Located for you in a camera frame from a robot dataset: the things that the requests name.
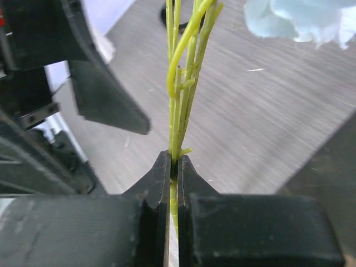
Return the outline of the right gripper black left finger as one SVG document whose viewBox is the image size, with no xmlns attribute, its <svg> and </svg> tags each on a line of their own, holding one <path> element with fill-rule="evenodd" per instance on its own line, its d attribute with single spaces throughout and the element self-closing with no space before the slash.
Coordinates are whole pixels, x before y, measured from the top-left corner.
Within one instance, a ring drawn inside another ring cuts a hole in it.
<svg viewBox="0 0 356 267">
<path fill-rule="evenodd" d="M 1 197 L 1 265 L 168 266 L 170 163 L 120 195 Z"/>
</svg>

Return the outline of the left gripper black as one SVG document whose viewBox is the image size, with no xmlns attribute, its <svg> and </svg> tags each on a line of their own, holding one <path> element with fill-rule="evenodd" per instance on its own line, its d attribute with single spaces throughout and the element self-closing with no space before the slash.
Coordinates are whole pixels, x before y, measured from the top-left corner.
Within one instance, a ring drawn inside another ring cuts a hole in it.
<svg viewBox="0 0 356 267">
<path fill-rule="evenodd" d="M 93 194 L 100 183 L 60 114 L 46 67 L 65 62 L 78 113 L 146 135 L 150 119 L 96 49 L 81 1 L 1 2 L 1 193 Z"/>
</svg>

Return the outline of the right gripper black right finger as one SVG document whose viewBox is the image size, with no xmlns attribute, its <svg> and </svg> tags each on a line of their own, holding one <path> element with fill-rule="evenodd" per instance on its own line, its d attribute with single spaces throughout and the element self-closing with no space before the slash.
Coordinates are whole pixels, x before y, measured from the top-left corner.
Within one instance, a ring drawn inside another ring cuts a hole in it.
<svg viewBox="0 0 356 267">
<path fill-rule="evenodd" d="M 177 179 L 180 266 L 344 266 L 330 220 L 315 199 L 221 194 L 187 156 Z"/>
</svg>

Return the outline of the blue hydrangea stem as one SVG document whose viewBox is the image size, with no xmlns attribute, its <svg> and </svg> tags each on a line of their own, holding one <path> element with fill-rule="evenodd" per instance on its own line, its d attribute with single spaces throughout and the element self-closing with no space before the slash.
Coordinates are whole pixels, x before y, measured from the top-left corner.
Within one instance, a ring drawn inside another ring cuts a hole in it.
<svg viewBox="0 0 356 267">
<path fill-rule="evenodd" d="M 189 153 L 189 149 L 182 149 L 182 143 L 209 35 L 222 8 L 217 1 L 195 1 L 190 20 L 180 23 L 180 1 L 167 1 L 163 7 L 173 165 Z M 345 50 L 355 37 L 354 1 L 247 1 L 244 19 L 248 31 L 257 37 L 311 42 L 316 48 L 334 42 Z"/>
</svg>

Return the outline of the black wrapping paper sheet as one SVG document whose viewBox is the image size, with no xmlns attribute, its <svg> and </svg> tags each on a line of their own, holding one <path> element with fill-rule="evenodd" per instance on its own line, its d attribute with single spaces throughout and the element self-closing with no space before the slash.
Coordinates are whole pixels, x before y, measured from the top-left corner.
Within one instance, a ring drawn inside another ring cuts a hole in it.
<svg viewBox="0 0 356 267">
<path fill-rule="evenodd" d="M 355 113 L 277 193 L 318 199 L 344 251 L 355 257 Z"/>
</svg>

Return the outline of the white ribbed vase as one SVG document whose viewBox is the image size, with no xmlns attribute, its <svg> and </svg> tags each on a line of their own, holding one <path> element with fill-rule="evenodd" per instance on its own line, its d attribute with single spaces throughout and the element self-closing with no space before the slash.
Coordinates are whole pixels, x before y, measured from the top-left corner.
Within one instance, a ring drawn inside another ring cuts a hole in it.
<svg viewBox="0 0 356 267">
<path fill-rule="evenodd" d="M 92 34 L 97 51 L 101 55 L 104 63 L 108 65 L 115 56 L 116 48 L 113 43 L 96 28 L 92 29 Z"/>
</svg>

